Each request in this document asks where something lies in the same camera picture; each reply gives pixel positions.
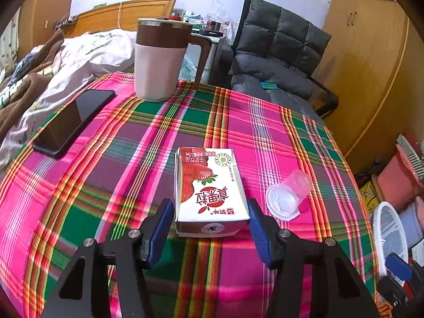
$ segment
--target plaid tablecloth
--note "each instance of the plaid tablecloth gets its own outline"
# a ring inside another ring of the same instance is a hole
[[[149,103],[134,95],[133,81],[114,73],[92,83],[90,89],[117,96],[65,157],[38,154],[30,141],[0,186],[0,280],[23,317],[41,314],[85,238],[117,239],[173,197],[179,146],[234,149],[246,196],[267,213],[268,186],[295,168],[308,173],[313,190],[300,216],[281,227],[311,240],[334,237],[375,293],[370,224],[326,128],[251,96],[202,85],[195,91],[184,81],[168,101]],[[112,316],[120,317],[112,267],[109,275]],[[266,312],[275,273],[260,262],[248,231],[184,239],[171,229],[162,258],[145,276],[157,317],[248,318]],[[310,288],[306,276],[303,316]]]

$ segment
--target brown mug handle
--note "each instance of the brown mug handle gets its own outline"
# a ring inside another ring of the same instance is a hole
[[[207,37],[190,35],[188,42],[191,44],[199,45],[202,48],[200,52],[199,63],[197,65],[196,79],[194,80],[194,84],[192,86],[194,89],[197,89],[200,84],[200,79],[202,78],[203,70],[205,69],[209,51],[211,50],[212,41]]]

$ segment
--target plastic cup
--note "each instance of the plastic cup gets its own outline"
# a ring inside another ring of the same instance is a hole
[[[277,219],[293,220],[300,215],[298,207],[311,190],[311,177],[296,169],[282,183],[268,187],[266,191],[268,209]]]

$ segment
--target phone screen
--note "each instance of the phone screen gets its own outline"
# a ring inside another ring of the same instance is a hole
[[[87,90],[51,120],[33,148],[54,158],[71,146],[83,128],[113,99],[114,91]]]

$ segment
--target gray cushioned chair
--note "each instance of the gray cushioned chair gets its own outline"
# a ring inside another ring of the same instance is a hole
[[[210,83],[271,101],[323,125],[338,98],[311,75],[330,38],[293,12],[264,0],[245,0],[233,45],[218,44]],[[261,82],[279,89],[264,90]],[[311,96],[322,102],[316,111],[308,103]]]

